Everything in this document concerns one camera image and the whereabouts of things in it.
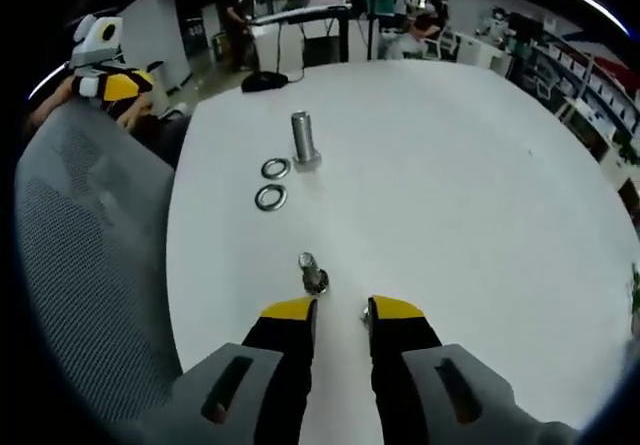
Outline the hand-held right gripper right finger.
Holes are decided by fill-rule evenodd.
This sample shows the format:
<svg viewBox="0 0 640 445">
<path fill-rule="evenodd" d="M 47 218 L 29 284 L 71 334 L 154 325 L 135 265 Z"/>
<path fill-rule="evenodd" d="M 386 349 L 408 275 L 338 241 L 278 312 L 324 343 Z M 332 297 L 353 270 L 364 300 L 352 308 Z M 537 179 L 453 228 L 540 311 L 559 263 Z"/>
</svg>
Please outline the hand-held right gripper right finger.
<svg viewBox="0 0 640 445">
<path fill-rule="evenodd" d="M 510 383 L 458 344 L 443 344 L 409 302 L 374 295 L 371 385 L 387 444 L 574 444 L 562 422 L 519 407 Z"/>
</svg>

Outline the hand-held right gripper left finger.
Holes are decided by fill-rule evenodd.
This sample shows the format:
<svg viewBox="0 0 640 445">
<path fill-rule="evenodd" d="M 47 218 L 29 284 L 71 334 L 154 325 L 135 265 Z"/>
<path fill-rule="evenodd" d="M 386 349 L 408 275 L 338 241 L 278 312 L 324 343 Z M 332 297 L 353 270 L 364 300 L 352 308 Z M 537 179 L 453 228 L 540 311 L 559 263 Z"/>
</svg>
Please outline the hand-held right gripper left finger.
<svg viewBox="0 0 640 445">
<path fill-rule="evenodd" d="M 311 390 L 317 300 L 276 302 L 175 384 L 174 444 L 297 444 Z"/>
</svg>

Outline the person's left hand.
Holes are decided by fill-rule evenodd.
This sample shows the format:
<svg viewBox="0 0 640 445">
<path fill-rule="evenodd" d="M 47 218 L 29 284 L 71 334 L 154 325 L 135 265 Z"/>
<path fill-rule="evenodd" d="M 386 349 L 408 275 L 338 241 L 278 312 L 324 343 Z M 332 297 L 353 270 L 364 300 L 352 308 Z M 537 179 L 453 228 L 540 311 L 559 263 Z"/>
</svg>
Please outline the person's left hand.
<svg viewBox="0 0 640 445">
<path fill-rule="evenodd" d="M 56 90 L 45 99 L 27 118 L 26 125 L 30 129 L 39 128 L 46 118 L 59 106 L 75 96 L 72 85 L 74 78 L 65 78 Z M 106 111 L 116 123 L 124 129 L 132 129 L 141 116 L 150 113 L 151 100 L 148 93 L 138 94 L 134 98 L 118 101 L 101 101 L 100 107 Z"/>
</svg>

